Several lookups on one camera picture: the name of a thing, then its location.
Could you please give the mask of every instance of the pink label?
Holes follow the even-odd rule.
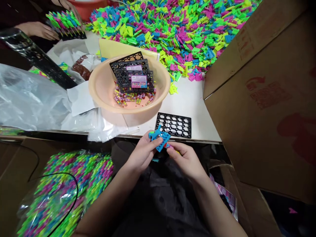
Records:
[[[141,65],[126,67],[127,71],[142,71],[142,69]]]
[[[132,88],[147,88],[147,76],[131,76]]]

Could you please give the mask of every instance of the white table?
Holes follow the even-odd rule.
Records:
[[[86,32],[87,39],[86,46],[89,53],[95,54],[99,50],[99,36]],[[52,48],[47,54],[57,64],[61,64],[61,60],[55,55]],[[178,82],[174,83],[178,87],[178,94],[170,95],[162,102],[159,111],[151,112],[151,119],[143,121],[142,114],[124,115],[125,121],[128,125],[128,130],[121,134],[121,137],[135,137],[143,136],[148,130],[155,129],[157,112],[180,115],[190,117],[192,119],[192,138],[183,139],[178,137],[171,137],[171,140],[185,140],[188,142],[214,143],[221,142],[214,123],[206,109],[202,95],[204,82],[189,81],[187,78],[180,78]]]

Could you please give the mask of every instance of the red container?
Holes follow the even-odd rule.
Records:
[[[90,16],[94,9],[103,8],[103,7],[106,7],[107,5],[111,6],[112,3],[116,3],[116,2],[109,1],[109,4],[108,4],[107,0],[95,0],[95,1],[86,1],[86,2],[75,1],[75,0],[68,0],[68,1],[76,7],[83,21],[90,21]]]

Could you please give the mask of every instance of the hand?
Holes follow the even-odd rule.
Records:
[[[145,135],[138,141],[134,151],[129,156],[126,166],[130,167],[133,170],[136,170],[142,173],[151,162],[156,150],[156,147],[159,146],[163,139],[157,138],[156,140],[150,141],[148,136],[150,131],[146,132]]]
[[[15,28],[20,29],[27,36],[39,36],[47,40],[59,40],[56,31],[39,21],[25,22],[15,26]]]
[[[169,156],[177,163],[180,169],[191,179],[198,180],[200,177],[206,175],[195,151],[192,147],[183,143],[168,142],[174,147],[167,148]]]
[[[67,9],[68,11],[72,11],[75,14],[75,17],[77,18],[77,20],[80,22],[80,24],[83,25],[82,19],[79,15],[77,9],[70,2],[68,2],[67,0],[52,0],[52,3],[55,4],[56,6],[63,7],[65,9]]]

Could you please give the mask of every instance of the yellow paper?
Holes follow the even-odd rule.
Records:
[[[160,54],[146,49],[134,47],[120,42],[99,39],[100,53],[103,58],[114,58],[120,55],[133,54],[141,51],[143,55],[159,61]]]

